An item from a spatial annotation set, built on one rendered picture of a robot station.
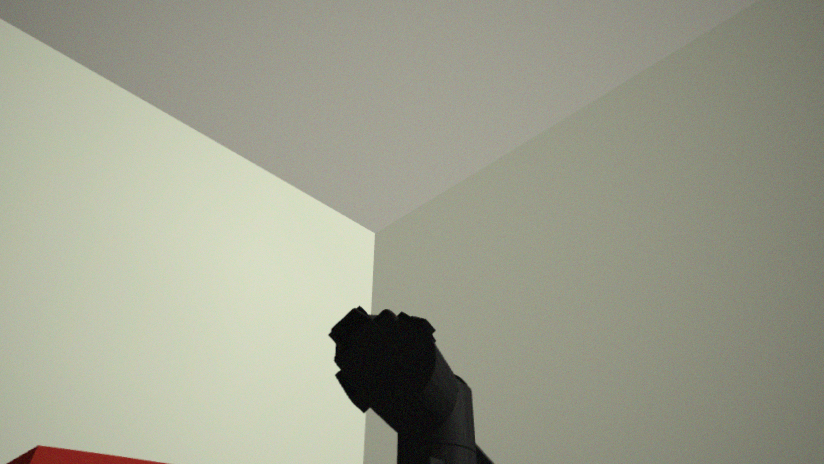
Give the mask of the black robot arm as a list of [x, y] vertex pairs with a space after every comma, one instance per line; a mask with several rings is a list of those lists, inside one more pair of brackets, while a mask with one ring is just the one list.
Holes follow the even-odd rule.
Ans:
[[426, 444], [463, 446], [494, 464], [475, 442], [472, 389], [436, 347], [427, 319], [360, 305], [329, 334], [335, 377], [363, 413], [371, 408], [398, 433], [398, 451]]

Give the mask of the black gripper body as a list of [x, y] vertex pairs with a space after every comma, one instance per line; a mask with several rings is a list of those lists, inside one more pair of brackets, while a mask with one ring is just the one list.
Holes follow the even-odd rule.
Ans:
[[477, 464], [476, 454], [463, 446], [426, 444], [403, 449], [397, 464]]

